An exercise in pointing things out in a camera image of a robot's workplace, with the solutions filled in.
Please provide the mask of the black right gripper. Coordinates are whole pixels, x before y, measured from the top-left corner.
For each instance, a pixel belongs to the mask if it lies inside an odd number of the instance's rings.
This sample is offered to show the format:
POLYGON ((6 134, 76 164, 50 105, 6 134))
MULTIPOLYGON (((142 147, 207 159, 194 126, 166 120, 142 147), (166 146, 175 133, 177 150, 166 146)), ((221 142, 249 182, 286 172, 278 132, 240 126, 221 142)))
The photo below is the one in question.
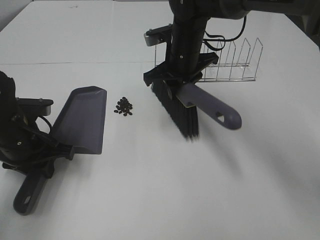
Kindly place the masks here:
POLYGON ((163 81, 167 88, 179 88, 183 83, 197 83, 202 77, 202 71, 210 64, 219 60, 215 52, 200 53, 197 61, 166 60, 143 74, 144 83, 149 86, 156 81, 163 81))

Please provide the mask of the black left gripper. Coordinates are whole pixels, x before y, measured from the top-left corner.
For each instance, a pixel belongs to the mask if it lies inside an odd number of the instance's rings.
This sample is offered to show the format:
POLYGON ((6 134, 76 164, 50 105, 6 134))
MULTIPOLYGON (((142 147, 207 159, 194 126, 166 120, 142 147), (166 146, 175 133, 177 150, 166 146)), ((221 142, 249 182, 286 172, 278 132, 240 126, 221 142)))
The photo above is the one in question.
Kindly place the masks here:
POLYGON ((41 131, 35 119, 0 119, 0 163, 4 169, 28 174, 40 170, 46 179, 55 172, 55 159, 72 160, 74 147, 41 131))

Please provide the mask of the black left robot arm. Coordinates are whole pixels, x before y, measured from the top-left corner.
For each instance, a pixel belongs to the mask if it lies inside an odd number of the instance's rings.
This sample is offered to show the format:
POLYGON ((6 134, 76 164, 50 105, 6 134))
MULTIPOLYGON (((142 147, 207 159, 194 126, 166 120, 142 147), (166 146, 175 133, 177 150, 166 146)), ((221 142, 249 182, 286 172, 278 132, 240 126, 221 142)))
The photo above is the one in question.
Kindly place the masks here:
POLYGON ((41 131, 36 123, 51 113, 51 99, 16 97, 12 77, 0 73, 0 161, 4 169, 28 174, 41 170, 51 178, 56 159, 72 160, 74 147, 41 131))

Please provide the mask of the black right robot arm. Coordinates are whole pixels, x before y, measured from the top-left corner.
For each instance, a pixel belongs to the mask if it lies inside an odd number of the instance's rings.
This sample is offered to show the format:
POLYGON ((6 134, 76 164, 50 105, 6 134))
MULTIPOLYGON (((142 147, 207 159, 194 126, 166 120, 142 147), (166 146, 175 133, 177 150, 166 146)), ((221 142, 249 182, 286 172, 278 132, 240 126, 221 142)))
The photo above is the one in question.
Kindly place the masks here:
POLYGON ((219 34, 206 32, 211 18, 246 20, 251 11, 294 16, 317 16, 318 0, 171 0, 173 23, 150 29, 145 34, 148 46, 166 43, 165 60, 144 73, 147 86, 156 82, 177 87, 195 83, 208 65, 216 63, 218 48, 211 42, 233 42, 219 34))

